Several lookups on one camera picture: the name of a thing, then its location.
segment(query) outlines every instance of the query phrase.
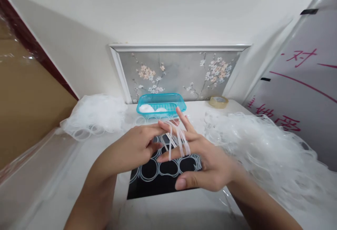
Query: picture frame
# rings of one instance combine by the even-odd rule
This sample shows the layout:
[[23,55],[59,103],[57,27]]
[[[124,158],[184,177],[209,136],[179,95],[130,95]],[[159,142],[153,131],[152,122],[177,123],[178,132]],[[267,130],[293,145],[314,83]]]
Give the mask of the picture frame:
[[241,52],[241,55],[236,62],[228,82],[225,86],[223,94],[227,94],[232,87],[235,78],[241,70],[243,60],[251,47],[251,44],[233,44],[233,45],[155,45],[155,44],[113,44],[109,45],[113,58],[113,63],[116,66],[120,83],[123,89],[124,99],[127,104],[132,104],[130,90],[127,79],[123,70],[120,54],[121,53],[143,53],[143,52]]

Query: cherry blossom painting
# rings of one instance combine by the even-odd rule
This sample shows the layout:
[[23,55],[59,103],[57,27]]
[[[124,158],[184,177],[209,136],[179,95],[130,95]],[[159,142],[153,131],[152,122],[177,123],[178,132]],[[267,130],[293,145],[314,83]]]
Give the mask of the cherry blossom painting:
[[132,103],[144,94],[179,93],[185,101],[222,95],[241,52],[119,53]]

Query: dark red door frame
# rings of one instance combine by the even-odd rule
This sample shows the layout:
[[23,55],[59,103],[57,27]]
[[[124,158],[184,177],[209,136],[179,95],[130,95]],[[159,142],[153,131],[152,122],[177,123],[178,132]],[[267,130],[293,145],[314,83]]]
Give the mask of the dark red door frame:
[[77,96],[70,88],[67,81],[57,70],[53,62],[47,56],[35,37],[29,31],[20,16],[14,10],[8,0],[0,0],[0,13],[3,13],[5,20],[14,33],[15,37],[22,45],[35,57],[35,59],[76,99]]

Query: white table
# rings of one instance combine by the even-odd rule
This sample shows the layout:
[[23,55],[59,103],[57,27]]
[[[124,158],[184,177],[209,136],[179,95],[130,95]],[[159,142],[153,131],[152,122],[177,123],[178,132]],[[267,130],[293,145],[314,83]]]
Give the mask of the white table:
[[[207,101],[187,102],[185,114],[199,133],[203,130],[204,115],[213,109]],[[124,129],[133,126],[138,116],[135,104],[128,105]],[[230,100],[222,113],[243,112],[251,114],[237,102]],[[81,149],[61,180],[55,194],[45,200],[28,230],[63,229],[70,211],[81,191],[85,178],[93,162],[111,143],[123,133],[92,136],[81,143]],[[113,229],[246,229],[247,225],[236,203],[225,196],[224,191],[213,193],[202,189],[180,191],[163,195],[126,200],[130,174],[118,175],[114,194],[113,215],[110,226]],[[304,229],[334,229],[331,222],[321,215],[307,215],[305,212],[292,213]]]

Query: black surface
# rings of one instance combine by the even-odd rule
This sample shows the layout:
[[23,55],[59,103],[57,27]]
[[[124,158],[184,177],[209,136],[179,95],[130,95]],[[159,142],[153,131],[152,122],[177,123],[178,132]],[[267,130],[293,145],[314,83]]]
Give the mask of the black surface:
[[[169,143],[169,140],[167,138],[164,138],[165,142]],[[164,153],[165,147],[162,147],[159,149],[161,153]],[[151,158],[150,161],[139,167],[141,170],[143,176],[145,178],[152,178],[156,174],[156,159],[159,156],[159,154],[156,156],[156,158]],[[194,171],[195,166],[197,165],[196,160],[191,157],[185,157],[179,160],[180,162],[180,169],[182,172],[185,171]],[[159,166],[160,172],[162,174],[171,174],[175,175],[178,173],[178,166],[174,161],[161,163]],[[136,175],[137,169],[134,169],[131,171],[131,178]],[[150,182],[146,182],[141,179],[141,177],[137,177],[132,183],[129,185],[128,195],[127,199],[134,199],[134,198],[140,198],[140,197],[147,197],[147,196],[154,196],[159,194],[165,194],[165,193],[171,193],[171,192],[177,192],[174,188],[176,184],[177,177],[172,177],[168,175],[160,175],[158,174],[156,178]]]

